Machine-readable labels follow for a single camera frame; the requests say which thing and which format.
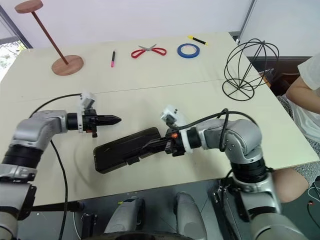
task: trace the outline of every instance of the black cable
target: black cable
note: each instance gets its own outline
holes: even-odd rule
[[[247,119],[249,119],[251,122],[253,122],[255,125],[258,125],[258,124],[256,123],[256,121],[255,121],[252,117],[250,117],[249,115],[247,115],[247,114],[245,114],[245,113],[243,113],[243,112],[240,112],[240,111],[228,111],[228,109],[227,109],[227,111],[224,111],[224,110],[223,110],[222,112],[218,112],[218,113],[215,113],[215,114],[212,114],[212,115],[209,115],[209,116],[200,118],[199,120],[194,121],[194,122],[191,122],[191,123],[189,123],[189,124],[187,124],[187,125],[184,125],[184,126],[174,126],[172,123],[170,123],[170,122],[168,122],[168,121],[166,122],[166,125],[167,125],[169,128],[173,129],[173,130],[183,130],[183,129],[191,128],[192,126],[197,125],[197,124],[200,124],[200,123],[202,123],[202,122],[204,122],[204,121],[207,121],[207,120],[209,120],[209,119],[214,119],[214,118],[221,117],[222,115],[229,115],[229,114],[242,115],[242,116],[246,117]]]
[[[74,96],[81,96],[81,93],[74,93],[74,94],[68,94],[68,95],[63,95],[63,96],[58,96],[54,99],[51,99],[47,102],[45,102],[44,104],[42,104],[41,106],[39,106],[36,110],[33,111],[33,113],[31,113],[30,117],[32,117],[33,114],[35,114],[36,112],[38,112],[40,109],[42,109],[45,105],[48,105],[49,103],[52,103],[53,101],[59,100],[59,99],[64,99],[64,98],[68,98],[68,97],[74,97]]]
[[[225,188],[227,186],[227,179],[229,178],[230,174],[232,173],[232,170],[230,170],[227,175],[224,177],[224,179],[222,180],[222,191],[221,191],[221,202],[220,202],[220,207],[222,209],[222,213],[225,219],[225,223],[226,223],[226,227],[228,228],[229,232],[231,233],[231,237],[234,240],[238,240],[238,236],[232,226],[232,224],[230,223],[228,217],[227,217],[227,213],[226,213],[226,209],[225,209]]]
[[[171,129],[174,129],[174,130],[183,130],[183,129],[188,129],[188,128],[191,128],[192,126],[194,125],[197,125],[197,124],[200,124],[204,121],[207,121],[209,119],[213,119],[213,118],[217,118],[219,119],[221,116],[225,115],[225,119],[224,119],[224,122],[223,122],[223,127],[222,127],[222,130],[221,130],[221,135],[220,135],[220,141],[219,141],[219,150],[221,152],[224,152],[226,150],[226,147],[224,147],[224,137],[225,137],[225,133],[226,133],[226,130],[227,130],[227,125],[228,125],[228,120],[229,120],[229,115],[230,114],[238,114],[238,115],[242,115],[246,118],[248,118],[250,121],[252,121],[254,124],[257,125],[256,121],[250,117],[249,115],[243,113],[243,112],[240,112],[240,111],[229,111],[227,108],[224,108],[221,112],[219,113],[215,113],[215,114],[212,114],[212,115],[209,115],[209,116],[206,116],[206,117],[203,117],[197,121],[194,121],[192,123],[189,123],[187,125],[184,125],[184,126],[174,126],[171,122],[167,121],[166,122],[166,125],[171,128]],[[222,180],[222,192],[221,192],[221,202],[220,202],[220,207],[222,209],[222,213],[223,213],[223,216],[225,218],[225,224],[231,234],[231,237],[234,239],[234,240],[238,240],[238,236],[232,226],[232,224],[230,223],[228,217],[227,217],[227,213],[226,213],[226,210],[225,210],[225,198],[224,198],[224,194],[225,194],[225,188],[226,188],[226,184],[227,184],[227,179],[228,177],[230,176],[230,174],[232,173],[232,170],[230,170],[228,172],[228,174],[225,176],[225,178]]]
[[[42,109],[44,106],[48,105],[49,103],[52,103],[53,101],[59,100],[59,99],[63,99],[63,98],[68,98],[68,97],[74,97],[74,96],[81,96],[81,93],[75,93],[75,94],[68,94],[68,95],[63,95],[63,96],[59,96],[56,97],[54,99],[51,99],[47,102],[45,102],[44,104],[42,104],[41,106],[39,106],[36,110],[33,111],[33,113],[30,115],[29,118],[31,118],[33,116],[33,114],[35,114],[36,112],[38,112],[40,109]],[[66,176],[66,171],[64,168],[64,165],[61,161],[59,152],[54,144],[54,142],[52,140],[50,140],[50,143],[53,147],[53,150],[56,154],[56,157],[58,158],[61,170],[62,170],[62,175],[63,175],[63,181],[64,181],[64,189],[65,189],[65,193],[64,193],[64,205],[63,205],[63,217],[62,217],[62,222],[61,222],[61,228],[60,228],[60,233],[59,233],[59,238],[58,240],[62,240],[63,234],[64,234],[64,230],[65,230],[65,225],[66,225],[66,219],[67,219],[67,211],[68,211],[68,181],[67,181],[67,176]]]
[[[224,146],[224,138],[225,138],[225,133],[227,130],[227,125],[228,125],[228,120],[229,120],[229,110],[228,108],[225,108],[222,110],[223,113],[225,113],[225,119],[223,122],[223,127],[221,130],[221,135],[220,135],[220,141],[219,141],[219,150],[220,152],[224,152],[226,150],[226,145]]]
[[[306,205],[306,210],[308,211],[308,214],[310,216],[310,218],[312,219],[312,221],[315,223],[315,225],[320,229],[320,225],[316,222],[316,220],[314,219],[314,217],[311,215],[311,212],[310,212],[310,205],[312,204],[313,202],[312,201],[309,201]]]
[[[64,180],[65,192],[64,192],[63,217],[62,217],[62,223],[61,223],[61,228],[60,228],[60,233],[58,238],[59,240],[62,240],[62,236],[64,234],[65,225],[66,225],[67,211],[68,211],[68,182],[67,182],[66,171],[65,171],[64,165],[62,164],[59,152],[52,140],[50,140],[50,143],[53,147],[53,150],[55,151],[56,157],[58,158],[58,161],[62,170],[63,180]]]
[[[319,201],[320,201],[320,192],[319,192],[319,190],[318,190],[318,187],[317,187],[317,185],[316,185],[316,182],[314,181],[314,182],[312,183],[312,185],[314,186],[314,190],[315,190],[316,194],[318,195],[318,198],[319,198]]]

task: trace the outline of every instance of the tree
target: tree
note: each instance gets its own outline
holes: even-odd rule
[[[21,41],[13,41],[0,45],[0,67],[2,69],[9,67],[23,49],[26,49],[26,47]]]

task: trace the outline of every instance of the round wooden disc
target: round wooden disc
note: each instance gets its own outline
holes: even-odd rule
[[[62,58],[59,58],[52,64],[52,71],[60,76],[67,76],[78,72],[84,65],[84,61],[80,56],[68,55],[64,56],[69,64],[65,64]]]
[[[44,4],[41,0],[24,1],[14,7],[18,14],[27,14],[42,8]]]

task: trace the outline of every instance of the scissors handle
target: scissors handle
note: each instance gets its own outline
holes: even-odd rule
[[[131,53],[131,57],[136,59],[137,57],[139,57],[141,54],[143,54],[146,50],[144,49],[139,49],[139,50],[136,50],[136,51],[133,51]]]
[[[154,51],[155,53],[160,54],[162,56],[167,54],[167,50],[165,50],[164,48],[161,48],[161,47],[152,48],[151,51]]]

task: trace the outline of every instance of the pink marker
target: pink marker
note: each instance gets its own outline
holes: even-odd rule
[[[116,57],[116,51],[113,51],[112,60],[111,60],[111,67],[112,68],[115,66],[115,57]]]

